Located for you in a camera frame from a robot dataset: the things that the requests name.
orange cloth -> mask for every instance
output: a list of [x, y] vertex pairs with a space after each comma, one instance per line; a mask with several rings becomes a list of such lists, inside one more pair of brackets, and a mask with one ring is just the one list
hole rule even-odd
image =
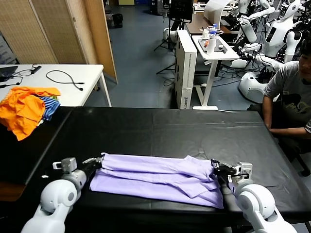
[[37, 96], [60, 96], [56, 88], [13, 87], [0, 102], [0, 122], [18, 141], [28, 137], [42, 119], [45, 105]]

white box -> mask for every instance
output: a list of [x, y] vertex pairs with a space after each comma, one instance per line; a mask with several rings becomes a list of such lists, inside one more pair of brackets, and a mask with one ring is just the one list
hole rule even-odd
[[176, 100], [179, 109], [190, 108], [191, 95], [192, 95], [192, 88], [178, 89], [176, 91]]
[[16, 56], [10, 48], [0, 51], [0, 64], [8, 64], [14, 59], [16, 59]]
[[178, 108], [189, 109], [197, 49], [186, 30], [177, 31], [177, 35], [175, 94]]
[[183, 89], [192, 88], [197, 49], [187, 30], [178, 30], [177, 35], [175, 79]]

man's arm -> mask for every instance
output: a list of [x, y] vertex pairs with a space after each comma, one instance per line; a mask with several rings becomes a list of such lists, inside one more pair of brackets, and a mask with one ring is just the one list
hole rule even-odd
[[268, 129], [271, 129], [272, 110], [273, 110], [273, 99], [268, 96], [264, 96], [262, 101], [262, 114], [263, 114], [263, 121], [268, 127]]
[[311, 139], [311, 133], [306, 131], [304, 127], [288, 128], [288, 129], [270, 129], [270, 132], [280, 136], [291, 136], [291, 137]]

striped cloth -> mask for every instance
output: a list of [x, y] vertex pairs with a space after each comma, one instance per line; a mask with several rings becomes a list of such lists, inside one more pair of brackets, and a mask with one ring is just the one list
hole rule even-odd
[[60, 106], [59, 101], [52, 99], [51, 97], [40, 97], [45, 103], [45, 110], [43, 113], [43, 119], [50, 121], [53, 113]]

black tablecloth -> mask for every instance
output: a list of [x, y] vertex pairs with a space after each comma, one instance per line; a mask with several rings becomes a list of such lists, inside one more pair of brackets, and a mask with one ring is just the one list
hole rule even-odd
[[41, 124], [30, 136], [21, 141], [0, 124], [2, 145], [0, 181], [28, 184], [72, 109], [57, 109], [51, 122]]
[[[173, 109], [74, 108], [27, 186], [22, 201], [40, 195], [55, 179], [52, 162], [78, 162], [101, 152], [184, 158], [187, 155], [229, 164], [253, 164], [255, 183], [267, 187], [291, 223], [310, 220], [311, 195], [256, 112]], [[222, 226], [244, 219], [229, 190], [224, 210], [177, 202], [91, 192], [88, 186], [70, 215], [90, 218], [123, 216], [140, 221], [188, 222]]]

